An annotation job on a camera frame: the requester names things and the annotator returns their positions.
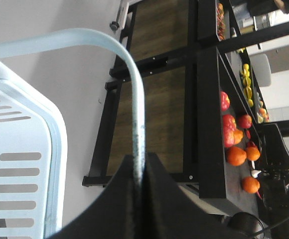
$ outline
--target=lemon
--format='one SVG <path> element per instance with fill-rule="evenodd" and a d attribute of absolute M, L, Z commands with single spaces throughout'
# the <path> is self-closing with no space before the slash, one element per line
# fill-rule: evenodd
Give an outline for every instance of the lemon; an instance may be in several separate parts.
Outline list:
<path fill-rule="evenodd" d="M 250 77 L 243 77 L 243 85 L 244 86 L 250 86 L 251 85 Z"/>
<path fill-rule="evenodd" d="M 251 99 L 248 99 L 248 103 L 249 103 L 250 107 L 253 107 L 254 103 L 253 103 L 253 101 Z"/>
<path fill-rule="evenodd" d="M 250 77 L 250 72 L 249 71 L 245 71 L 244 75 L 245 75 L 245 77 Z"/>
<path fill-rule="evenodd" d="M 244 88 L 244 95 L 246 96 L 246 98 L 250 99 L 252 98 L 252 89 L 251 87 L 247 86 Z"/>
<path fill-rule="evenodd" d="M 244 64 L 244 65 L 243 65 L 243 69 L 245 69 L 245 70 L 247 70 L 247 71 L 248 71 L 248 70 L 249 70 L 249 68 L 250 68 L 249 64 Z"/>

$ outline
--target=chair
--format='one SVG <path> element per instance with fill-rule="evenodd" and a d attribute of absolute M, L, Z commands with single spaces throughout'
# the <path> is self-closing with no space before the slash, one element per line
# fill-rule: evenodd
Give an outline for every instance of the chair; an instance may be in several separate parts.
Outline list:
<path fill-rule="evenodd" d="M 271 85 L 271 67 L 266 54 L 250 56 L 251 65 L 260 87 Z"/>

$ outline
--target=black shelf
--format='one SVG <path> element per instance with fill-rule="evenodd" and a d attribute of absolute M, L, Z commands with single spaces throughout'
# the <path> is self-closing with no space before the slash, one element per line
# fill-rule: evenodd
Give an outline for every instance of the black shelf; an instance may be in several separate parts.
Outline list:
<path fill-rule="evenodd" d="M 250 176 L 249 162 L 235 167 L 226 162 L 222 135 L 222 115 L 248 114 L 245 99 L 241 98 L 234 79 L 216 47 L 201 51 L 197 59 L 197 135 L 198 175 L 200 198 L 223 212 L 233 215 L 246 211 L 258 215 L 256 196 L 242 190 L 241 180 Z M 220 110 L 220 91 L 230 98 L 230 109 Z M 261 148 L 254 125 L 250 128 L 251 140 Z M 238 144 L 245 149 L 246 136 Z"/>
<path fill-rule="evenodd" d="M 218 0 L 200 0 L 198 9 L 198 42 L 203 45 L 212 45 L 220 42 L 217 22 L 217 7 L 218 4 L 223 5 L 224 23 L 226 39 L 230 38 L 230 23 L 231 23 L 231 5 L 226 1 Z"/>

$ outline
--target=white wall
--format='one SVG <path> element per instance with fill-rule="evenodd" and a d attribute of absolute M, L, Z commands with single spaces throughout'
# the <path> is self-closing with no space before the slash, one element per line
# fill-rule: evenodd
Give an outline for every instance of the white wall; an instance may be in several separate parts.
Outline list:
<path fill-rule="evenodd" d="M 289 46 L 289 35 L 261 43 L 260 50 L 258 49 L 257 45 L 249 46 L 247 47 L 247 51 L 249 55 L 255 55 L 258 53 L 263 53 L 265 51 L 277 49 L 284 46 Z"/>
<path fill-rule="evenodd" d="M 109 23 L 116 0 L 0 0 L 0 42 L 71 27 L 93 28 L 116 39 Z M 109 69 L 115 56 L 96 47 L 73 47 L 2 61 L 51 99 L 68 133 L 68 164 L 63 223 L 79 215 L 102 191 L 83 187 L 98 133 Z"/>
<path fill-rule="evenodd" d="M 270 13 L 270 23 L 271 25 L 278 25 L 289 21 L 289 14 L 283 14 L 282 11 L 278 10 Z M 272 49 L 284 47 L 289 45 L 289 35 L 280 37 L 271 41 L 266 41 L 261 43 L 261 50 L 258 49 L 257 45 L 247 47 L 249 55 L 254 55 L 257 53 L 262 53 Z"/>
<path fill-rule="evenodd" d="M 289 70 L 272 74 L 272 84 L 261 87 L 268 109 L 289 106 Z"/>

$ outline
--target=black cable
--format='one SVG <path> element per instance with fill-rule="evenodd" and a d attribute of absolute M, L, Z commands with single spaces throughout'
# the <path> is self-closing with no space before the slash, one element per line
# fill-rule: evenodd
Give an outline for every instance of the black cable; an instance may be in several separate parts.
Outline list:
<path fill-rule="evenodd" d="M 273 224 L 273 225 L 268 226 L 267 228 L 264 228 L 264 229 L 262 229 L 262 230 L 260 230 L 260 231 L 258 231 L 258 232 L 256 232 L 256 233 L 250 235 L 250 236 L 249 236 L 248 238 L 246 238 L 246 239 L 252 239 L 252 238 L 254 238 L 254 237 L 262 234 L 263 232 L 266 232 L 267 230 L 276 228 L 277 226 L 281 225 L 282 223 L 286 222 L 287 220 L 289 220 L 289 216 L 286 217 L 286 218 L 284 218 L 283 220 L 281 220 L 281 221 Z"/>

